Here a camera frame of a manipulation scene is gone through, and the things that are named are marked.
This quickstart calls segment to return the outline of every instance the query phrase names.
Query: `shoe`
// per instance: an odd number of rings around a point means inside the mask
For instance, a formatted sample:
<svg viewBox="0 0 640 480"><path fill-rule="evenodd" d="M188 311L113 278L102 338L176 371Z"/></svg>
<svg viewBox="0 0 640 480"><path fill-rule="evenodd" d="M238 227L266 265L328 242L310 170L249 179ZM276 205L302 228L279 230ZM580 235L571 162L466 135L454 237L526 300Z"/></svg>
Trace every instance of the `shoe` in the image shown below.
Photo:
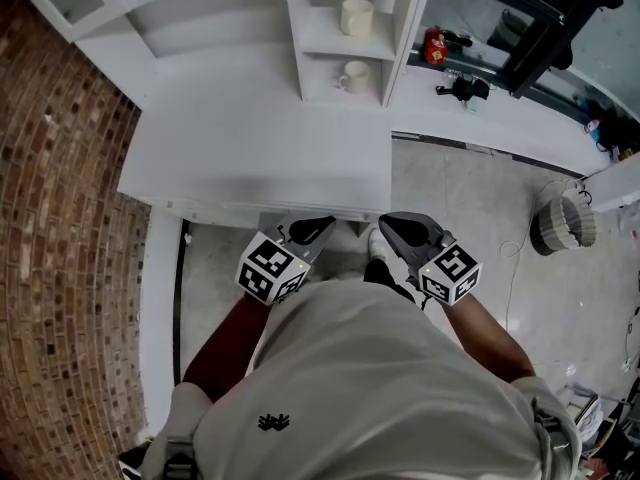
<svg viewBox="0 0 640 480"><path fill-rule="evenodd" d="M376 227L369 234L369 258L370 260L387 261L387 240Z"/></svg>

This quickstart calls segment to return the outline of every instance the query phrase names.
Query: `white mug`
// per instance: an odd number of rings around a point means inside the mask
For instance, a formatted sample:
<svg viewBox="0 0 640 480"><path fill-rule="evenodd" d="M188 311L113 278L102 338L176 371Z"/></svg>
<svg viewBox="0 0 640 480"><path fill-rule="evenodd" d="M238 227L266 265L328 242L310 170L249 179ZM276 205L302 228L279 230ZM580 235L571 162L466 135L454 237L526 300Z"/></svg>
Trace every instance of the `white mug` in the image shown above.
<svg viewBox="0 0 640 480"><path fill-rule="evenodd" d="M369 66L362 61L352 60L344 67L344 75L338 78L338 87L353 94L360 94L369 86Z"/></svg>
<svg viewBox="0 0 640 480"><path fill-rule="evenodd" d="M340 28L348 36L367 37L371 33L373 4L369 0L345 0L342 2Z"/></svg>

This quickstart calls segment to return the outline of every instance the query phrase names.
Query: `tile floor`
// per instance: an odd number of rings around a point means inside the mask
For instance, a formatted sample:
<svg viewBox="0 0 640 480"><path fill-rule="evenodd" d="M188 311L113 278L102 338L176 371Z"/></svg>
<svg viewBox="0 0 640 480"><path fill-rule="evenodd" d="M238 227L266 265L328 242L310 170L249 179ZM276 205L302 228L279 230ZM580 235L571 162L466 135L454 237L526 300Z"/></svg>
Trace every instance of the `tile floor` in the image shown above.
<svg viewBox="0 0 640 480"><path fill-rule="evenodd" d="M597 215L598 239L590 249L542 257L527 243L507 311L517 260L503 259L500 245L523 239L535 194L561 179L502 156L396 140L391 206L430 215L484 263L474 294L521 343L554 390L577 381L601 394L624 396L635 378L634 370L625 373L621 365L627 323L640 305L640 253L620 236L615 213ZM562 187L548 187L538 203ZM252 231L214 226L193 226L192 233L183 275L183 371L240 297L233 275L253 236ZM318 259L318 270L326 277L362 271L366 251L366 236L356 238L342 223ZM505 254L511 252L505 247ZM390 255L389 264L396 279L406 277L401 260ZM436 303L427 303L425 313L455 339ZM637 320L628 340L632 356L640 349L640 316Z"/></svg>

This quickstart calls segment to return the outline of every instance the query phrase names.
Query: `white wall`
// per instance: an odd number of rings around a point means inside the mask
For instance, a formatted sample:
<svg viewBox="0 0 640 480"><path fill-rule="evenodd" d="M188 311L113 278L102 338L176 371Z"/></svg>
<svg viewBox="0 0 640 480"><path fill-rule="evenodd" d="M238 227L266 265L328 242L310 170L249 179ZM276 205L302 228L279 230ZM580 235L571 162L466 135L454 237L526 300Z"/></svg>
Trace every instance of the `white wall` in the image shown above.
<svg viewBox="0 0 640 480"><path fill-rule="evenodd" d="M140 438L164 426L173 390L173 292L182 219L151 211L142 270L140 377L148 427Z"/></svg>

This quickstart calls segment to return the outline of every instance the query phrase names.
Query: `gray trash bin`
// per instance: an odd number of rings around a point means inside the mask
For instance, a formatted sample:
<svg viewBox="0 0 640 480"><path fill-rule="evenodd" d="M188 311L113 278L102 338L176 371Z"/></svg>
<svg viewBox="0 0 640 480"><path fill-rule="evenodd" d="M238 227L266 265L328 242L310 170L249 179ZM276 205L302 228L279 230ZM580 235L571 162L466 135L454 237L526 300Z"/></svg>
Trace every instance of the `gray trash bin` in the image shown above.
<svg viewBox="0 0 640 480"><path fill-rule="evenodd" d="M529 236L543 256L562 249L591 247L596 241L596 222L584 191L565 190L536 214Z"/></svg>

